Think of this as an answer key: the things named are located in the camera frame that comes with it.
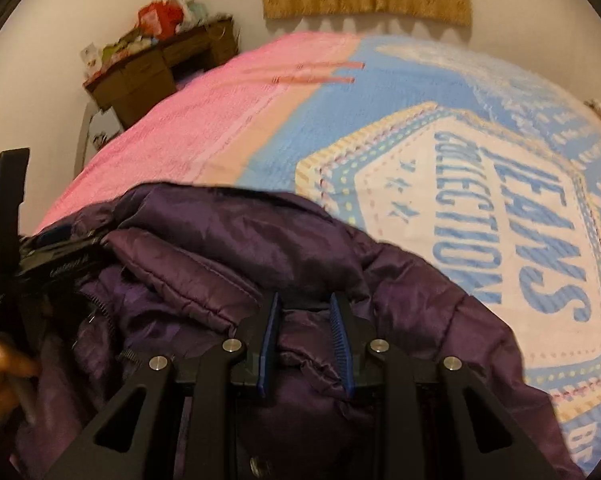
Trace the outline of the purple puffer jacket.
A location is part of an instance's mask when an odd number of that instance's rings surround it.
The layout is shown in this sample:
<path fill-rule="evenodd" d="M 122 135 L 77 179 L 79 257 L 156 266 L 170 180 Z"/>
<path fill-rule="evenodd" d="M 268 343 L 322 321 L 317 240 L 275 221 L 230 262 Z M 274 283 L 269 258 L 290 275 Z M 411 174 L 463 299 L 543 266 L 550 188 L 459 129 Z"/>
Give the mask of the purple puffer jacket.
<path fill-rule="evenodd" d="M 37 421 L 16 434 L 28 479 L 43 477 L 129 374 L 124 352 L 193 358 L 235 333 L 266 292 L 284 319 L 274 393 L 250 447 L 285 478 L 366 478 L 380 461 L 369 408 L 345 398 L 329 302 L 410 356 L 467 363 L 562 479 L 581 478 L 547 393 L 525 384 L 511 328 L 411 252 L 372 240 L 288 193 L 149 183 L 41 229 L 35 246 L 104 233 L 114 261 L 79 289 L 88 316 L 42 350 Z"/>

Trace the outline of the brown wooden desk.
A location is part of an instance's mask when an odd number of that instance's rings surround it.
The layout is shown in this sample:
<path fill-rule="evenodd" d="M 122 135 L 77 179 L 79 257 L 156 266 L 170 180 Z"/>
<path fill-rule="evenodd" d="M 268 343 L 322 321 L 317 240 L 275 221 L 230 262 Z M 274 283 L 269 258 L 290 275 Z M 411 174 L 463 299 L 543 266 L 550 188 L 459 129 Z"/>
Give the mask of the brown wooden desk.
<path fill-rule="evenodd" d="M 219 15 L 114 63 L 84 84 L 100 110 L 114 110 L 126 129 L 178 90 L 182 80 L 238 55 L 234 21 Z"/>

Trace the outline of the pink and blue blanket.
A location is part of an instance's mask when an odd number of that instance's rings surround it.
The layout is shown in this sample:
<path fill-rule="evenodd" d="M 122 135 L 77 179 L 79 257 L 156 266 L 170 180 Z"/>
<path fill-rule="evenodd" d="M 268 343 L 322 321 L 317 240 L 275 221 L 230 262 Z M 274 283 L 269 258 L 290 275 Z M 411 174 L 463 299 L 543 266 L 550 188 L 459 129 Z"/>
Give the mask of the pink and blue blanket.
<path fill-rule="evenodd" d="M 573 461 L 601 465 L 601 119 L 569 92 L 447 44 L 298 32 L 156 105 L 43 221 L 148 181 L 293 192 L 423 257 L 513 329 Z"/>

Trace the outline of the clutter on desk top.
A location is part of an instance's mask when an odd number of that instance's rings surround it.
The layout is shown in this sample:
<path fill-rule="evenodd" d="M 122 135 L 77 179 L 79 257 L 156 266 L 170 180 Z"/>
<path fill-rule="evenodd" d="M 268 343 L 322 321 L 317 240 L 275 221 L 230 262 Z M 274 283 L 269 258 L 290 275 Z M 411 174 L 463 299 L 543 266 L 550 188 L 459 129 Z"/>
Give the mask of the clutter on desk top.
<path fill-rule="evenodd" d="M 137 22 L 113 44 L 98 47 L 89 44 L 80 51 L 84 63 L 84 81 L 104 74 L 110 66 L 137 54 L 180 32 L 197 26 L 209 29 L 212 22 L 231 18 L 230 14 L 210 14 L 204 3 L 196 0 L 154 0 L 137 13 Z"/>

